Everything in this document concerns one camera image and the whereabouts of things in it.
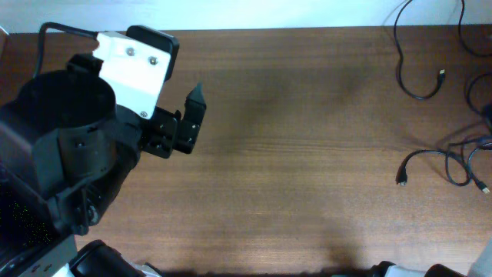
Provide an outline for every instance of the wooden table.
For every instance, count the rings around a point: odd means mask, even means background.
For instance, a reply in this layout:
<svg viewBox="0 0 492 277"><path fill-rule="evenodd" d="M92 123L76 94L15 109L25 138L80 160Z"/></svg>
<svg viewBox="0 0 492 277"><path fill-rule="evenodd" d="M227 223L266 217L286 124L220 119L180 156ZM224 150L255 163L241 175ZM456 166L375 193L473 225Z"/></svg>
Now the wooden table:
<svg viewBox="0 0 492 277"><path fill-rule="evenodd" d="M480 40L489 31L466 34L490 50ZM102 239L130 260L199 272L315 272L382 260L467 272L492 236L492 195L448 183L442 156L413 159L407 187L395 184L412 150L485 131L463 130L480 121L465 104L464 84L491 60L468 55L454 27L400 30L408 88L430 91L438 70L447 70L427 102L398 88L389 28L172 34L181 49L159 106L182 109L203 82L208 110L198 144L192 155L169 160L142 154L79 247ZM35 35L11 36L0 64L1 104L29 80L35 43ZM94 47L50 34L44 70ZM490 85L475 88L482 104ZM492 184L490 154L474 164ZM462 174L457 165L451 170Z"/></svg>

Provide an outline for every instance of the cable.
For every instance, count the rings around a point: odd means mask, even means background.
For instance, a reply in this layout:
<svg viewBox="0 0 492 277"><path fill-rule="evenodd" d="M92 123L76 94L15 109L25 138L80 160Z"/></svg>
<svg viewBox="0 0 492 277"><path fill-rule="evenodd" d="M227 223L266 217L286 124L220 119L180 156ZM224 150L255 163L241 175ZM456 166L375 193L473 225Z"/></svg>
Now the cable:
<svg viewBox="0 0 492 277"><path fill-rule="evenodd" d="M407 94L409 95L411 98L415 98L417 100L427 100L429 98L432 98L434 95L437 94L437 92L439 92L439 89L440 87L443 85L443 82L446 78L446 71L445 70L440 70L439 71L439 75L437 76L437 85L436 87L434 88L434 90L428 94L428 95L424 95L424 96L419 96L419 95L415 95L413 94L412 92L410 92L404 85L403 83L403 80L401 78L401 70L403 68L403 61L404 61L404 56L403 56L403 51L401 50L401 47L400 47L400 42L398 41L398 37L397 37L397 23L398 23L398 19L400 19L400 16L401 16L401 13L403 12L403 10L405 10L405 8L410 4L412 3L413 0L409 0L404 6L403 8L400 10L400 13L398 13L398 16L397 16L397 19L395 20L394 22L394 27L393 27L393 36L394 36L394 42L397 46L397 50L398 50L398 54L400 55L400 61L398 61L398 67L397 67L397 81L398 81L398 85L400 85L400 88Z"/></svg>
<svg viewBox="0 0 492 277"><path fill-rule="evenodd" d="M479 76L475 77L475 79L473 79L471 81L470 86L468 86L468 89L467 89L467 92L466 92L466 95L465 95L465 99L467 100L468 107L470 107L470 109L474 113L476 113L477 115L480 115L480 111L471 102L471 96L470 96L471 95L471 90L474 87L475 83L478 82L478 80L480 80L482 78L485 78L485 77L488 77L488 76L492 76L492 72L487 72L487 73L484 73L482 75L479 75Z"/></svg>
<svg viewBox="0 0 492 277"><path fill-rule="evenodd" d="M39 29L39 34L38 34L38 59L36 61L36 66L34 70L34 75L33 78L36 78L39 73L41 72L41 68L43 66L43 58L45 55L45 35L46 31L49 29L55 29L59 30L62 32L66 32L68 34L72 35L78 35L81 37L85 38L92 38L92 39L97 39L98 33L97 32L91 32L87 30L82 30L80 28L74 28L70 27L67 25L59 24L59 23L54 23L54 22L46 22L43 25L41 25L41 28Z"/></svg>
<svg viewBox="0 0 492 277"><path fill-rule="evenodd" d="M492 57L492 53L477 53L475 52L472 48L470 48L467 43L464 41L463 36L461 35L461 21L463 20L463 15L464 15L464 0L461 0L461 16L460 16L460 21L458 22L458 38L460 39L460 43L463 46L465 50L467 50L468 53L476 56L476 57L481 57L481 58L486 58L486 57Z"/></svg>
<svg viewBox="0 0 492 277"><path fill-rule="evenodd" d="M397 184L401 186L405 186L408 182L408 175L407 175L407 164L412 159L414 156L419 155L419 154L424 154L424 153L430 153L430 154L438 154L438 155L444 155L445 160L444 160L444 165L446 169L446 175L447 175L447 180L451 184L458 186L458 187L464 187L465 185L470 184L470 182L473 180L475 182L475 185L483 192L483 193L490 193L489 188L485 183L483 183L481 180L479 180L476 175L473 172L473 169L471 168L471 160L473 159L474 155L479 151L479 150L486 150L486 151L492 151L492 142L485 142L491 140L492 136L491 135L485 135L480 138L474 138L470 140L466 140L464 142L458 142L458 143L450 143L447 146L447 150L444 151L442 149L437 149L437 150L417 150L409 155L403 160L401 163L400 168L398 169L397 173ZM451 151L452 147L455 146L462 146L464 147L465 145L469 145L472 143L478 143L480 142L480 145L477 146L469 155L468 158L465 159L463 153L461 155L458 155L455 152ZM453 177L451 176L450 170L449 170L449 160L453 159L458 163L458 165L461 166L461 168L464 170L466 173L466 179L464 182L456 182L454 181Z"/></svg>

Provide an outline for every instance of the brown wood surface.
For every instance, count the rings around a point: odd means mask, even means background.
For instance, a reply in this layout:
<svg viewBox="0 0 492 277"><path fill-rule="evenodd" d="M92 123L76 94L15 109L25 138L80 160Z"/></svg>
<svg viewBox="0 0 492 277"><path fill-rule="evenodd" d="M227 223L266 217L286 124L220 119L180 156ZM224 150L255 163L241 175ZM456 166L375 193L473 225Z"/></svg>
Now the brown wood surface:
<svg viewBox="0 0 492 277"><path fill-rule="evenodd" d="M466 273L492 236L492 195L448 183L441 156L412 160L407 187L394 180L410 151L485 131L464 129L480 121L465 104L464 84L491 59L468 55L454 27L401 28L408 88L428 92L438 70L447 70L439 94L418 102L397 86L390 33L172 32L181 50L159 106L182 109L203 82L208 110L198 144L192 155L169 160L142 154L78 247L102 239L130 260L199 272L314 272L389 260ZM466 34L492 49L487 26ZM11 36L0 104L31 77L35 43L35 35ZM50 34L44 70L94 47ZM474 99L490 101L490 85L477 84ZM490 154L478 154L474 165L492 184Z"/></svg>

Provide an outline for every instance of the wall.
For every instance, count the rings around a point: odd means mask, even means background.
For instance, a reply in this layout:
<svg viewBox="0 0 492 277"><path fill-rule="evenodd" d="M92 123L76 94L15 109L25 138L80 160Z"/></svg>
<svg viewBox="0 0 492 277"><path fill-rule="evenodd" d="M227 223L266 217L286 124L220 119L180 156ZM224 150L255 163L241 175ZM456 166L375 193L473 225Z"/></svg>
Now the wall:
<svg viewBox="0 0 492 277"><path fill-rule="evenodd" d="M46 21L95 31L392 25L403 0L0 0L0 26L36 32ZM415 0L402 25L457 24L460 0ZM465 23L492 23L492 0L467 0Z"/></svg>

